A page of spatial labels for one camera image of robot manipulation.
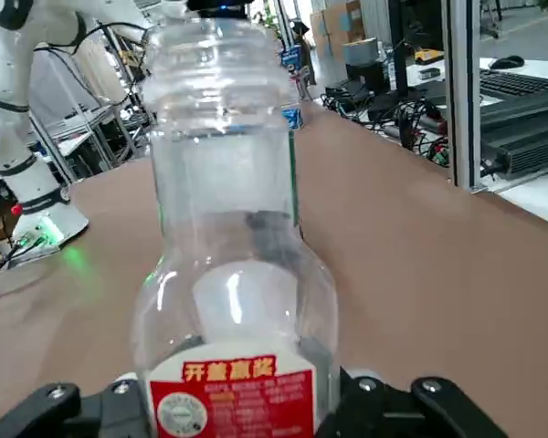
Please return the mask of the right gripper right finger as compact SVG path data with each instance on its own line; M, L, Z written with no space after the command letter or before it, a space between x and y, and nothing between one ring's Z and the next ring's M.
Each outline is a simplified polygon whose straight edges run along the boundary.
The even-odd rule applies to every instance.
M407 391L372 376L319 367L319 437L505 437L455 382L415 379Z

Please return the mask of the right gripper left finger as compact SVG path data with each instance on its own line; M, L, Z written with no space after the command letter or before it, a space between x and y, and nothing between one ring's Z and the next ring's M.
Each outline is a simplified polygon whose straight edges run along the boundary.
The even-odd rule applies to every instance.
M0 437L147 437L149 418L136 380L83 396L77 385L49 383L0 418Z

